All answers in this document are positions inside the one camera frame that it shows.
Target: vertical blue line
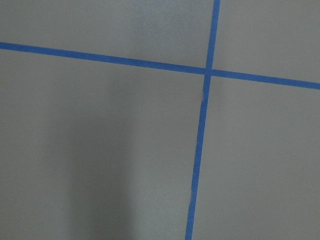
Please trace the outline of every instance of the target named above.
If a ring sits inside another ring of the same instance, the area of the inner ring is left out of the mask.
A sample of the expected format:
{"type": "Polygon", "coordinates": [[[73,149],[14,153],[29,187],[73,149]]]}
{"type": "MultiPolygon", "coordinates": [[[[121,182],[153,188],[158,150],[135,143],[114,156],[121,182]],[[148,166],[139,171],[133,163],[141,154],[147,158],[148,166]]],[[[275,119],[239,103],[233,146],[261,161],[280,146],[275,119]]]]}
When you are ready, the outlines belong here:
{"type": "Polygon", "coordinates": [[[219,9],[220,9],[220,0],[214,0],[212,19],[211,19],[211,28],[210,28],[210,37],[209,37],[208,51],[207,51],[206,64],[205,64],[205,74],[204,74],[204,81],[203,81],[203,99],[201,102],[198,133],[196,138],[196,147],[195,147],[194,165],[193,165],[193,174],[192,174],[192,183],[191,183],[191,200],[189,204],[188,217],[187,217],[187,223],[186,223],[185,240],[192,240],[192,234],[194,229],[200,165],[201,165],[202,148],[203,148],[203,142],[204,142],[205,126],[206,126],[210,82],[211,82],[211,72],[212,72],[212,67],[214,63],[214,53],[215,53],[216,38],[217,38],[219,9]]]}

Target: gray floor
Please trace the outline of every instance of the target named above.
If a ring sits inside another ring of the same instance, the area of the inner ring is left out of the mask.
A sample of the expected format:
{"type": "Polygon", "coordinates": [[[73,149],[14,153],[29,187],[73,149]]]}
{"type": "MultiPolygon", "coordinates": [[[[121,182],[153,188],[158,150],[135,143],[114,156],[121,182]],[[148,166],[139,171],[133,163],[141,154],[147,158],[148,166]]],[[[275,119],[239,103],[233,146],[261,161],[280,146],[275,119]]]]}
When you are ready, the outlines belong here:
{"type": "MultiPolygon", "coordinates": [[[[0,42],[206,66],[213,0],[0,0],[0,42]]],[[[214,69],[320,83],[318,0],[221,0],[214,69]]],[[[203,75],[0,50],[0,239],[182,240],[203,75]]],[[[194,240],[320,238],[320,91],[213,77],[194,240]]]]}

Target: blue tape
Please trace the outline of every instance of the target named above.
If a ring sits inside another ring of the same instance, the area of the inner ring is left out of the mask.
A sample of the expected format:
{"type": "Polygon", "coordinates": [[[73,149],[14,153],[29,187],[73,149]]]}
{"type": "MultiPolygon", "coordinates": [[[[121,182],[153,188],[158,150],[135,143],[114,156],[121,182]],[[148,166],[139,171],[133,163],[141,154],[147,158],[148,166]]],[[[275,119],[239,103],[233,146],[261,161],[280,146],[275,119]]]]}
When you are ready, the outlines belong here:
{"type": "Polygon", "coordinates": [[[310,82],[310,81],[300,81],[300,80],[293,80],[293,79],[287,79],[287,78],[262,76],[262,75],[233,72],[233,71],[223,71],[223,70],[212,70],[211,75],[215,77],[240,79],[240,80],[248,80],[248,81],[268,83],[268,84],[279,84],[279,85],[320,90],[320,83],[310,82]]]}
{"type": "Polygon", "coordinates": [[[118,56],[108,56],[108,55],[92,54],[92,53],[79,52],[79,51],[61,50],[61,49],[48,48],[48,47],[29,46],[29,45],[0,42],[0,49],[34,53],[34,54],[59,56],[59,57],[66,57],[66,58],[72,58],[72,59],[83,59],[83,60],[90,60],[90,61],[97,61],[97,62],[122,64],[122,65],[136,66],[136,67],[145,67],[145,68],[151,68],[151,69],[161,69],[161,70],[183,72],[183,73],[190,73],[190,74],[201,74],[201,75],[205,74],[205,69],[202,67],[184,66],[184,65],[162,63],[162,62],[156,62],[156,61],[146,61],[146,60],[125,58],[125,57],[118,57],[118,56]]]}
{"type": "Polygon", "coordinates": [[[210,82],[211,82],[212,67],[214,63],[214,54],[215,54],[215,46],[216,46],[216,38],[217,38],[217,30],[218,30],[219,10],[220,10],[220,0],[214,0],[212,19],[211,19],[211,28],[210,28],[210,37],[209,37],[206,64],[205,64],[205,74],[204,74],[204,81],[203,81],[203,99],[201,102],[198,133],[196,138],[196,147],[195,147],[192,182],[191,182],[191,200],[189,204],[188,217],[186,222],[185,240],[192,240],[193,229],[194,229],[200,166],[201,166],[202,149],[203,149],[203,142],[204,142],[205,127],[206,127],[209,91],[210,91],[210,82]]]}

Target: blue stripe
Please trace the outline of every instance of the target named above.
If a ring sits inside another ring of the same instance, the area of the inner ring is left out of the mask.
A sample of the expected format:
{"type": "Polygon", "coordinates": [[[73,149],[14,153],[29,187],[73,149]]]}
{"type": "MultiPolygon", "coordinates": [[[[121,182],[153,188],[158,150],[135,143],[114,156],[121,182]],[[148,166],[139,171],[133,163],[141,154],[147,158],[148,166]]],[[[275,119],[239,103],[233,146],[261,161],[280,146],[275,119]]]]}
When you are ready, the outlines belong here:
{"type": "Polygon", "coordinates": [[[184,65],[162,63],[162,62],[156,62],[156,61],[146,61],[146,60],[125,58],[125,57],[118,57],[118,56],[108,56],[108,55],[92,54],[92,53],[79,52],[79,51],[61,50],[61,49],[48,48],[48,47],[29,46],[29,45],[0,42],[0,49],[34,53],[34,54],[59,56],[59,57],[66,57],[66,58],[72,58],[72,59],[83,59],[83,60],[90,60],[90,61],[97,61],[97,62],[122,64],[122,65],[144,67],[144,68],[151,68],[151,69],[162,69],[162,70],[183,72],[183,73],[190,73],[190,74],[202,74],[202,75],[205,74],[205,69],[202,67],[184,66],[184,65]]]}
{"type": "Polygon", "coordinates": [[[279,85],[320,90],[320,83],[310,82],[310,81],[300,81],[300,80],[293,80],[293,79],[287,79],[287,78],[262,76],[262,75],[233,72],[233,71],[223,71],[223,70],[212,70],[211,75],[216,77],[223,77],[223,78],[240,79],[240,80],[248,80],[248,81],[268,83],[268,84],[279,84],[279,85]]]}
{"type": "Polygon", "coordinates": [[[203,99],[201,102],[198,133],[196,138],[193,174],[192,174],[192,182],[191,182],[191,200],[190,200],[189,209],[188,209],[185,240],[192,240],[193,229],[194,229],[200,165],[201,165],[202,149],[203,149],[203,142],[204,142],[205,127],[206,127],[206,117],[207,117],[211,74],[212,74],[212,67],[214,63],[214,53],[215,53],[216,38],[217,38],[219,9],[220,9],[220,0],[215,0],[213,4],[210,37],[209,37],[206,64],[205,64],[205,75],[204,75],[204,81],[203,81],[203,99]]]}

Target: gray surface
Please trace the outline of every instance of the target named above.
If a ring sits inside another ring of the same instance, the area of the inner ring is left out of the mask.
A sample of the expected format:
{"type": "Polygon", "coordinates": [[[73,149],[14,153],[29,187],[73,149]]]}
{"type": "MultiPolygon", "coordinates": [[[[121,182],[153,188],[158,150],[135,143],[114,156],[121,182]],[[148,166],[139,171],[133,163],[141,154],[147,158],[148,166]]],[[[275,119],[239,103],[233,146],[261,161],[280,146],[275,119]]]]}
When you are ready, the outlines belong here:
{"type": "Polygon", "coordinates": [[[213,78],[194,240],[320,237],[320,92],[213,78]]]}
{"type": "Polygon", "coordinates": [[[0,51],[0,239],[185,236],[203,77],[0,51]]]}
{"type": "Polygon", "coordinates": [[[320,83],[319,0],[222,0],[214,68],[320,83]]]}
{"type": "Polygon", "coordinates": [[[212,0],[0,0],[0,41],[205,67],[212,0]]]}

